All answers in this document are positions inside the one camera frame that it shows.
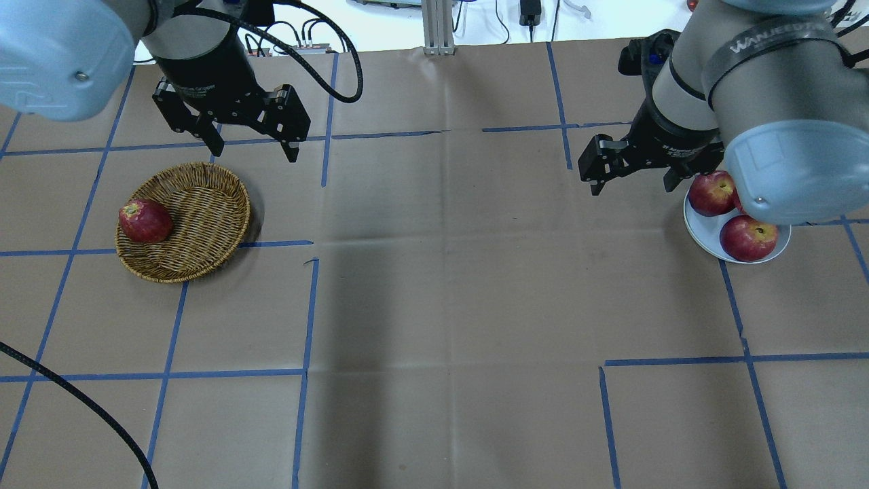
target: blue tape line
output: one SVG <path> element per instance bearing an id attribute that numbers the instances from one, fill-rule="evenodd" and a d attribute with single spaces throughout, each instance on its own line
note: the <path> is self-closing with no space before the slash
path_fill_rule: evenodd
<path id="1" fill-rule="evenodd" d="M 260 370 L 219 370 L 212 372 L 172 372 L 169 378 L 247 378 L 247 377 L 294 377 L 302 375 L 301 368 L 273 368 Z"/>
<path id="2" fill-rule="evenodd" d="M 742 317 L 740 316 L 740 308 L 736 304 L 736 296 L 733 293 L 733 283 L 730 281 L 730 274 L 727 272 L 727 264 L 724 260 L 718 260 L 721 269 L 721 277 L 724 278 L 724 285 L 727 288 L 727 297 L 730 300 L 730 307 L 733 310 L 733 321 L 736 323 L 736 329 L 740 334 L 740 342 L 742 344 L 743 358 L 748 367 L 748 377 L 752 382 L 754 390 L 754 400 L 758 405 L 758 413 L 760 414 L 760 423 L 763 425 L 763 431 L 766 435 L 766 445 L 769 448 L 770 457 L 773 459 L 773 468 L 775 469 L 775 477 L 779 481 L 779 489 L 787 489 L 785 482 L 785 473 L 781 469 L 781 461 L 779 460 L 779 451 L 775 447 L 775 439 L 773 438 L 773 429 L 769 425 L 769 418 L 766 415 L 766 405 L 763 402 L 763 394 L 760 392 L 760 384 L 758 383 L 757 372 L 754 370 L 754 361 L 752 352 L 748 348 L 748 341 L 742 336 Z"/>
<path id="3" fill-rule="evenodd" d="M 41 257 L 69 255 L 72 250 L 0 251 L 0 257 Z"/>
<path id="4" fill-rule="evenodd" d="M 374 139 L 378 137 L 410 137 L 410 136 L 428 136 L 429 134 L 443 134 L 444 131 L 400 131 L 400 132 L 372 132 L 369 134 L 339 134 L 333 136 L 332 139 Z"/>
<path id="5" fill-rule="evenodd" d="M 609 465 L 613 470 L 613 487 L 621 489 L 619 476 L 619 458 L 615 453 L 615 435 L 613 434 L 613 415 L 609 410 L 609 392 L 607 391 L 607 375 L 603 367 L 598 367 L 600 377 L 600 402 L 603 404 L 603 423 L 607 429 L 607 446 L 609 446 Z"/>
<path id="6" fill-rule="evenodd" d="M 123 95 L 121 97 L 121 103 L 118 105 L 117 112 L 115 114 L 115 121 L 112 124 L 111 131 L 109 132 L 109 139 L 106 141 L 105 148 L 103 149 L 103 157 L 100 159 L 100 165 L 96 170 L 96 177 L 94 178 L 94 183 L 90 187 L 90 194 L 88 195 L 88 202 L 84 206 L 84 212 L 82 213 L 82 219 L 79 222 L 78 230 L 76 231 L 76 238 L 72 243 L 71 253 L 66 260 L 66 266 L 63 268 L 63 275 L 60 279 L 60 285 L 57 287 L 57 293 L 55 294 L 54 302 L 51 305 L 51 313 L 49 314 L 48 321 L 45 325 L 45 330 L 43 331 L 43 337 L 39 343 L 39 349 L 36 351 L 36 356 L 34 360 L 37 362 L 42 361 L 43 354 L 45 353 L 45 346 L 48 344 L 49 334 L 51 333 L 51 326 L 54 324 L 55 316 L 57 315 L 57 307 L 60 304 L 60 297 L 63 295 L 63 289 L 66 286 L 66 281 L 70 276 L 70 268 L 72 267 L 72 260 L 75 257 L 75 251 L 78 249 L 78 243 L 82 239 L 82 233 L 84 232 L 84 225 L 88 219 L 88 213 L 90 212 L 90 207 L 94 202 L 94 195 L 96 195 L 96 186 L 99 184 L 100 176 L 103 173 L 103 167 L 105 166 L 106 157 L 109 155 L 109 147 L 111 146 L 112 139 L 115 137 L 115 132 L 117 131 L 118 122 L 121 120 L 121 112 L 123 111 L 123 106 L 127 103 L 127 96 L 129 95 L 129 88 L 133 84 L 133 74 L 135 73 L 135 68 L 130 70 L 129 76 L 127 76 L 127 84 L 124 86 Z M 24 387 L 24 395 L 21 397 L 21 403 L 18 405 L 18 412 L 15 417 L 15 422 L 12 425 L 12 431 L 10 433 L 9 439 L 6 442 L 6 448 L 3 451 L 3 459 L 0 460 L 0 482 L 3 481 L 3 475 L 6 473 L 6 465 L 9 463 L 9 456 L 12 452 L 12 446 L 15 444 L 15 437 L 18 433 L 18 428 L 21 426 L 21 419 L 24 415 L 24 410 L 27 407 L 27 401 L 30 399 L 30 391 L 33 388 L 33 379 L 36 378 L 36 371 L 30 371 L 31 379 L 28 380 L 27 385 Z"/>
<path id="7" fill-rule="evenodd" d="M 6 156 L 10 157 L 28 157 L 34 155 L 69 155 L 73 153 L 101 153 L 105 148 L 72 148 L 65 150 L 31 150 L 31 151 L 10 151 Z"/>
<path id="8" fill-rule="evenodd" d="M 302 388 L 299 392 L 299 409 L 295 419 L 295 449 L 293 451 L 293 489 L 299 489 L 299 470 L 302 465 L 302 432 L 305 425 L 305 405 L 308 401 L 308 368 L 311 365 L 311 344 L 314 339 L 314 312 L 317 303 L 317 281 L 320 276 L 320 259 L 314 257 L 311 271 L 311 293 L 308 297 L 308 334 L 305 337 L 305 359 L 302 363 Z"/>
<path id="9" fill-rule="evenodd" d="M 334 89 L 338 80 L 338 53 L 332 55 L 332 79 L 329 86 Z M 326 146 L 323 148 L 323 170 L 320 176 L 320 186 L 325 187 L 328 181 L 328 153 L 332 147 L 332 115 L 335 113 L 335 98 L 328 98 L 328 113 L 326 115 Z"/>
<path id="10" fill-rule="evenodd" d="M 555 100 L 558 102 L 558 117 L 561 120 L 561 141 L 564 143 L 564 158 L 567 160 L 567 169 L 574 168 L 573 158 L 570 156 L 570 141 L 567 139 L 567 128 L 564 118 L 564 102 L 561 100 L 561 84 L 558 82 L 558 69 L 555 67 L 555 55 L 552 52 L 552 43 L 546 43 L 546 51 L 549 55 L 549 68 L 552 69 L 552 81 L 555 85 Z"/>
<path id="11" fill-rule="evenodd" d="M 519 125 L 515 127 L 484 127 L 483 132 L 520 132 L 520 131 L 552 131 L 555 129 L 565 129 L 566 127 L 576 128 L 578 124 L 546 124 L 546 125 Z"/>
<path id="12" fill-rule="evenodd" d="M 9 132 L 6 133 L 6 139 L 3 141 L 3 147 L 0 148 L 0 158 L 7 155 L 6 150 L 9 149 L 9 143 L 12 141 L 12 135 L 15 134 L 15 129 L 18 127 L 18 121 L 21 120 L 21 112 L 18 112 L 15 115 L 15 118 L 12 119 L 12 125 L 9 126 Z"/>
<path id="13" fill-rule="evenodd" d="M 733 293 L 733 284 L 730 282 L 730 273 L 727 271 L 727 263 L 719 258 L 718 266 L 721 269 L 721 277 L 724 278 L 724 286 L 727 289 L 727 299 L 730 301 L 730 309 L 733 312 L 733 321 L 736 323 L 736 331 L 739 332 L 740 338 L 742 338 L 742 317 L 740 316 L 740 308 L 736 305 L 736 294 Z"/>
<path id="14" fill-rule="evenodd" d="M 205 146 L 205 143 L 139 144 L 136 146 L 115 146 L 109 151 L 167 150 L 169 148 L 198 148 L 201 146 Z"/>
<path id="15" fill-rule="evenodd" d="M 779 451 L 775 447 L 775 439 L 773 438 L 773 429 L 769 425 L 769 417 L 766 415 L 766 405 L 763 402 L 763 394 L 760 393 L 760 383 L 758 382 L 758 374 L 754 370 L 754 361 L 752 352 L 748 348 L 748 341 L 745 338 L 742 340 L 742 351 L 745 353 L 746 365 L 748 365 L 748 377 L 752 381 L 752 389 L 754 390 L 754 399 L 758 404 L 758 412 L 760 413 L 760 423 L 763 425 L 763 433 L 766 435 L 766 446 L 769 447 L 770 457 L 773 458 L 773 468 L 775 469 L 775 477 L 779 481 L 779 489 L 787 489 L 785 482 L 785 473 L 781 470 L 781 461 L 779 460 Z"/>
<path id="16" fill-rule="evenodd" d="M 241 243 L 239 248 L 273 248 L 283 246 L 309 246 L 313 245 L 313 241 L 301 239 L 298 241 L 253 241 L 249 243 Z"/>
<path id="17" fill-rule="evenodd" d="M 752 359 L 755 362 L 806 362 L 817 360 L 866 360 L 869 352 L 843 352 L 843 353 L 794 353 L 786 355 L 757 355 Z"/>
<path id="18" fill-rule="evenodd" d="M 76 250 L 76 255 L 114 255 L 115 248 L 92 248 L 89 250 Z"/>
<path id="19" fill-rule="evenodd" d="M 170 372 L 169 378 L 253 378 L 253 377 L 295 377 L 304 373 L 301 368 L 274 368 L 259 370 L 218 370 L 206 372 Z M 135 373 L 74 373 L 62 375 L 69 382 L 89 380 L 160 380 L 165 378 L 163 372 Z M 20 382 L 50 382 L 48 378 L 37 375 L 31 379 L 28 375 L 6 375 L 0 377 L 0 384 L 15 384 Z"/>
<path id="20" fill-rule="evenodd" d="M 163 404 L 166 402 L 166 389 L 169 387 L 169 372 L 172 371 L 172 360 L 175 358 L 175 347 L 178 343 L 178 330 L 181 329 L 181 319 L 184 314 L 184 304 L 187 302 L 187 290 L 190 282 L 181 286 L 181 296 L 178 298 L 178 308 L 175 312 L 175 323 L 172 325 L 172 336 L 169 339 L 169 351 L 166 353 L 166 364 L 163 366 L 163 381 L 160 383 L 160 396 L 157 398 L 157 408 L 154 414 L 154 424 L 151 426 L 151 440 L 148 443 L 148 461 L 154 462 L 154 450 L 157 445 L 157 434 L 160 432 L 160 421 L 163 419 Z M 142 475 L 142 489 L 147 489 L 148 479 Z"/>
<path id="21" fill-rule="evenodd" d="M 604 366 L 645 366 L 645 365 L 705 365 L 738 364 L 743 357 L 683 357 L 683 358 L 625 358 L 607 360 Z"/>
<path id="22" fill-rule="evenodd" d="M 845 232 L 848 234 L 848 240 L 851 241 L 851 247 L 854 249 L 854 254 L 857 256 L 857 262 L 860 263 L 860 270 L 863 271 L 863 278 L 869 284 L 869 268 L 866 267 L 866 259 L 863 258 L 863 252 L 860 250 L 860 245 L 857 243 L 857 238 L 854 237 L 854 230 L 851 225 L 842 216 L 842 226 L 845 227 Z"/>

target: plate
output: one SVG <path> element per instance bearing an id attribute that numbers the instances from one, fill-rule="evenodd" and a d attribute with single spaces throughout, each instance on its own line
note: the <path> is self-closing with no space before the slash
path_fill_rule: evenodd
<path id="1" fill-rule="evenodd" d="M 706 216 L 698 214 L 697 211 L 691 207 L 691 204 L 688 202 L 688 195 L 686 194 L 682 213 L 685 216 L 685 226 L 688 228 L 688 233 L 690 233 L 691 238 L 694 238 L 694 241 L 700 245 L 700 248 L 708 251 L 716 258 L 721 258 L 730 263 L 756 265 L 768 262 L 769 260 L 778 257 L 781 252 L 785 250 L 787 244 L 791 242 L 791 226 L 788 224 L 777 225 L 776 227 L 779 228 L 779 242 L 776 243 L 772 253 L 753 262 L 739 261 L 738 259 L 728 255 L 724 249 L 721 248 L 721 242 L 719 239 L 721 228 L 724 227 L 724 224 L 726 224 L 731 218 L 739 216 L 739 211 L 733 209 L 727 214 L 707 218 Z"/>

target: woven basket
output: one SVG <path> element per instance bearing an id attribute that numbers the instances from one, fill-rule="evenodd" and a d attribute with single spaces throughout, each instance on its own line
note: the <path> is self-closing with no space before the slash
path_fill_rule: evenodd
<path id="1" fill-rule="evenodd" d="M 194 162 L 157 173 L 130 199 L 163 204 L 174 227 L 160 243 L 135 243 L 115 230 L 117 256 L 140 278 L 172 284 L 199 278 L 222 265 L 242 242 L 250 198 L 241 180 L 216 164 Z"/>

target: power adapter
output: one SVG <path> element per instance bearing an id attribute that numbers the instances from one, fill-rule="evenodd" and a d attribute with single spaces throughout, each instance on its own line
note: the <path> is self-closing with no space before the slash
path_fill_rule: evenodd
<path id="1" fill-rule="evenodd" d="M 541 13 L 541 0 L 519 0 L 519 25 L 540 25 Z"/>

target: metal post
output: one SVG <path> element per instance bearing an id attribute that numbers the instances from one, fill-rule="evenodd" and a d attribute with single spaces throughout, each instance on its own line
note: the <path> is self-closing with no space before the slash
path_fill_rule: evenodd
<path id="1" fill-rule="evenodd" d="M 453 42 L 453 0 L 422 0 L 422 28 L 427 55 L 455 53 Z"/>

